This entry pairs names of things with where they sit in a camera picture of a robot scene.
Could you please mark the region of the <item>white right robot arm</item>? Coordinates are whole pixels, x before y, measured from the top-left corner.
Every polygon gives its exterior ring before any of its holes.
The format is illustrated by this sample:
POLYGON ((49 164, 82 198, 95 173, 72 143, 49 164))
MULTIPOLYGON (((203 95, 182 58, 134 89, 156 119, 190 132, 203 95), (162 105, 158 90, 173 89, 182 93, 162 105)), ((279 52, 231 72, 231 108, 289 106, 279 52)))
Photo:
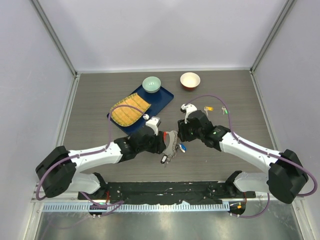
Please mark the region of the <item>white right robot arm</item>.
POLYGON ((291 150, 277 152, 252 143, 222 125, 213 125, 201 110, 183 110, 184 119, 178 123, 182 142, 201 140, 207 147, 228 153, 254 165, 260 173, 240 172, 226 184, 226 193, 233 198, 243 192, 265 192, 290 204, 309 178, 298 156, 291 150))

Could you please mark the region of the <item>keyring bunch with tags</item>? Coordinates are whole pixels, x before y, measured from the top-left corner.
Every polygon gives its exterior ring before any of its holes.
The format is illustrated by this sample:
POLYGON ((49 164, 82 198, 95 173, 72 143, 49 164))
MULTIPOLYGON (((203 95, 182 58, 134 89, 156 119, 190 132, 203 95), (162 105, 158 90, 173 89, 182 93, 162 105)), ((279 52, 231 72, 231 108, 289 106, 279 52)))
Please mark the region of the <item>keyring bunch with tags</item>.
POLYGON ((162 165, 169 164, 173 158, 176 157, 180 151, 185 153, 187 148, 178 138, 178 132, 176 130, 166 131, 163 133, 163 141, 165 143, 165 150, 162 152, 163 156, 160 163, 162 165))

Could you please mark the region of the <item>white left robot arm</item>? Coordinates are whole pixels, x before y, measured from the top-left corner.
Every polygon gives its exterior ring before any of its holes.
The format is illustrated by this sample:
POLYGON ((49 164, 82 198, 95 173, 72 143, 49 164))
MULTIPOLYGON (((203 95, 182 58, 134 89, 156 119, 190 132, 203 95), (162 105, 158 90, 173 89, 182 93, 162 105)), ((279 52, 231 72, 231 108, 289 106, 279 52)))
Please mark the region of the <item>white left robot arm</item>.
POLYGON ((99 173, 85 174, 85 170, 130 161, 142 152, 162 154, 168 147, 168 138, 167 132, 155 133, 151 127, 144 126, 131 135, 99 147, 67 150, 63 145, 57 146, 35 169, 39 178, 36 199, 44 199, 40 196, 40 190, 43 190, 46 198, 76 191, 100 200, 107 192, 105 180, 99 173))

